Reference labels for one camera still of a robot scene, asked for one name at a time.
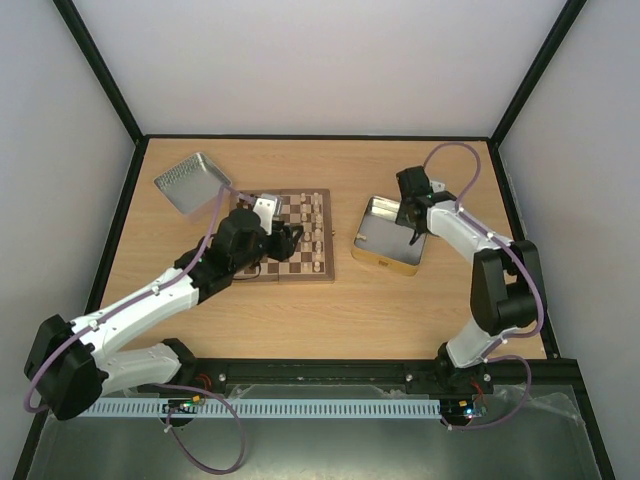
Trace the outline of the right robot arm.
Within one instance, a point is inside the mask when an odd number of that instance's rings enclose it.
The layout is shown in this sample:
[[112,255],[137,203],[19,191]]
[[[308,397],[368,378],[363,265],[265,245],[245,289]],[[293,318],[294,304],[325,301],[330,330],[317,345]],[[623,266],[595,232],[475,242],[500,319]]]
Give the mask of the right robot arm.
[[436,357],[435,377],[442,389],[460,390],[498,346],[540,332],[544,282],[533,243],[490,230],[448,191],[403,193],[396,222],[413,229],[412,242],[424,234],[445,240],[472,267],[471,319]]

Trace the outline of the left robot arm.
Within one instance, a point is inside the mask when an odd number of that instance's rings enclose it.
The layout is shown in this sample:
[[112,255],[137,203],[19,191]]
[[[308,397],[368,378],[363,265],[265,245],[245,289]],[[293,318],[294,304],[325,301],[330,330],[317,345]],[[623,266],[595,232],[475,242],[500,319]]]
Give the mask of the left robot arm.
[[100,397],[145,384],[170,384],[190,361],[179,341],[125,352],[123,346],[161,321],[231,286],[237,273],[263,258],[289,259],[303,235],[300,225],[274,217],[265,200],[213,220],[197,247],[150,284],[114,304],[66,321],[44,320],[24,368],[30,394],[59,420],[79,416]]

